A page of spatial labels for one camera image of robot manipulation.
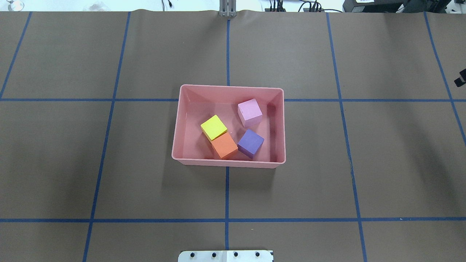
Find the orange foam block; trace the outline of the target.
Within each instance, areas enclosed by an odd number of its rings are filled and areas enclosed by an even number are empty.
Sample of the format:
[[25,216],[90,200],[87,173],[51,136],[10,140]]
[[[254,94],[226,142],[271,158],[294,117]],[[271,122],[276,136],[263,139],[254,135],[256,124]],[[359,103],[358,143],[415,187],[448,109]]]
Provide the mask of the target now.
[[238,146],[228,132],[211,141],[211,144],[215,153],[222,160],[231,159],[238,152]]

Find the yellow foam block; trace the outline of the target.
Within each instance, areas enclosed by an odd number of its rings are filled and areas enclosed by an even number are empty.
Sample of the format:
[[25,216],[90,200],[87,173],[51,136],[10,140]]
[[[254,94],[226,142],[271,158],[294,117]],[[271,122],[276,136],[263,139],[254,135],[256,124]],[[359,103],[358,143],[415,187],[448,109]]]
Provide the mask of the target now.
[[228,131],[228,128],[218,115],[213,115],[210,119],[203,122],[200,128],[209,141],[215,140]]

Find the purple foam block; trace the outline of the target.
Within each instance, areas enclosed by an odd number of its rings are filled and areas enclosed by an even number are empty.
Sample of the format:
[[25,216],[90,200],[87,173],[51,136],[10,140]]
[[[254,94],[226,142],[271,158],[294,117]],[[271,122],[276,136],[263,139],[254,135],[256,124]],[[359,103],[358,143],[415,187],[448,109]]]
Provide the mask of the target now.
[[265,139],[259,134],[251,129],[247,129],[237,144],[238,151],[248,158],[253,159],[258,150],[262,147],[264,140]]

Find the pink foam block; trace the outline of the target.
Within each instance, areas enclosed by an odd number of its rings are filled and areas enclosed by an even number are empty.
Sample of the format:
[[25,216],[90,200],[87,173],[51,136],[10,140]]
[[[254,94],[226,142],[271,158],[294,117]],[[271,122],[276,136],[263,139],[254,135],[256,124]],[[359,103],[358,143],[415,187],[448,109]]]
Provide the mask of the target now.
[[245,128],[256,126],[262,121],[263,114],[256,99],[239,103],[237,111],[240,121]]

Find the pink plastic bin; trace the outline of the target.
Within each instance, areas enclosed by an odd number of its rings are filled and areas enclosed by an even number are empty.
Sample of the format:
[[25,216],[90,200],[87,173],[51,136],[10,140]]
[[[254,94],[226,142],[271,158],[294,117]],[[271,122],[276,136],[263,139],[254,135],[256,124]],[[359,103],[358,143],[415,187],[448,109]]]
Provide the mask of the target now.
[[[249,158],[235,151],[221,159],[201,124],[216,115],[227,127],[235,143],[246,133],[240,121],[238,105],[255,99],[262,120],[250,129],[264,141]],[[184,84],[179,90],[177,117],[171,156],[185,165],[276,168],[286,162],[284,90],[268,87],[238,87]]]

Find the aluminium frame post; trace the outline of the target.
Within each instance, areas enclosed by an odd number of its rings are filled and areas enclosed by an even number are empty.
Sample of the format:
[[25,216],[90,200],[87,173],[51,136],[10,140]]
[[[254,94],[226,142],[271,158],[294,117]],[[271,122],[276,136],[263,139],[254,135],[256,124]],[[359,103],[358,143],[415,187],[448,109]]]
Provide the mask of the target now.
[[220,0],[219,1],[219,16],[225,18],[236,17],[237,15],[236,0]]

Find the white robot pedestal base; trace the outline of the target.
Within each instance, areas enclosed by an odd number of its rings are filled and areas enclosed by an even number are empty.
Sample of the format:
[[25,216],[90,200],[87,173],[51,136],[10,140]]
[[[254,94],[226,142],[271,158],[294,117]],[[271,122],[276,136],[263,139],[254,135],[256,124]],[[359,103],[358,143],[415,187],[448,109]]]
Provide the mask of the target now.
[[269,250],[201,250],[182,251],[178,262],[273,262]]

